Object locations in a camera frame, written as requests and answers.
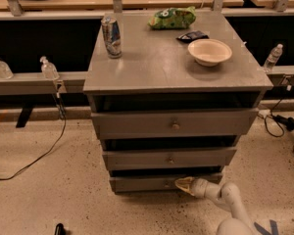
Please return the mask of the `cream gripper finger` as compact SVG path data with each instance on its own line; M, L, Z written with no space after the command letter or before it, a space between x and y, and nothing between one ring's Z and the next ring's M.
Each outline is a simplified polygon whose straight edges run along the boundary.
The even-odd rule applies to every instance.
M194 181L194 178L192 176L187 176L187 177L183 177L183 178L178 178L174 182L174 184L178 189L193 196L193 192L191 190L191 185L192 185L193 181Z

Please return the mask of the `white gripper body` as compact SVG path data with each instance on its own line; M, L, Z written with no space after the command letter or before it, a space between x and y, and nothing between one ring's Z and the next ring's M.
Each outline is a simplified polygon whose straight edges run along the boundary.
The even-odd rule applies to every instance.
M221 198L221 187L203 178L195 179L190 186L191 195L196 198L206 198L218 201Z

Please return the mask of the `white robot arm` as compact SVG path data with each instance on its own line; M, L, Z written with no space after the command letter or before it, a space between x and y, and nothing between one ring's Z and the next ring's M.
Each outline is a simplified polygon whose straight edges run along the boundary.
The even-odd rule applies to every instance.
M253 222L243 205L238 186L226 182L222 186L204 178L184 177L175 186L189 195L212 201L217 207L230 212L231 217L220 223L217 235L275 235Z

